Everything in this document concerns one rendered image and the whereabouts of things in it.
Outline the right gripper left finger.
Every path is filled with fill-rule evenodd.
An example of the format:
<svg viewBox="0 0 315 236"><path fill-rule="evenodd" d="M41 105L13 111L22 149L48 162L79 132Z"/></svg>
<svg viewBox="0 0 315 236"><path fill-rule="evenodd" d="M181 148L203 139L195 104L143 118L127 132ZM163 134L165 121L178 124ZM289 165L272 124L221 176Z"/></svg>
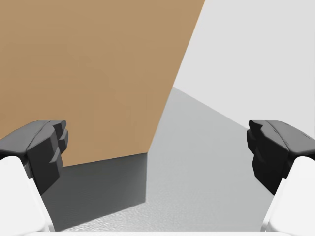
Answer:
<svg viewBox="0 0 315 236"><path fill-rule="evenodd" d="M65 120L30 122L0 139L0 232L53 232L42 200L60 177Z"/></svg>

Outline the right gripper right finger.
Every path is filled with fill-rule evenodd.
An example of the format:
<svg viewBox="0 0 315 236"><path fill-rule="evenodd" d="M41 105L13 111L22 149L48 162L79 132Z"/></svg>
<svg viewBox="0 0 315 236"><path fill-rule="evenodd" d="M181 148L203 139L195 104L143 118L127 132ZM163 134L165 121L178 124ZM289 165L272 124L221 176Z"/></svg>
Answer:
<svg viewBox="0 0 315 236"><path fill-rule="evenodd" d="M250 120L256 179L273 199L263 232L315 232L315 139L278 120Z"/></svg>

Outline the tall board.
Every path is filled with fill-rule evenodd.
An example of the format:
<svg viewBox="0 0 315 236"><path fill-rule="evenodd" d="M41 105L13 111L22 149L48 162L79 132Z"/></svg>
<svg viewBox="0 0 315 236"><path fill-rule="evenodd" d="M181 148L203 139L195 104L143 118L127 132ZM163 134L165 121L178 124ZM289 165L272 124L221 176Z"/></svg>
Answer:
<svg viewBox="0 0 315 236"><path fill-rule="evenodd" d="M63 164L147 153L205 0L0 0L0 138L64 119Z"/></svg>

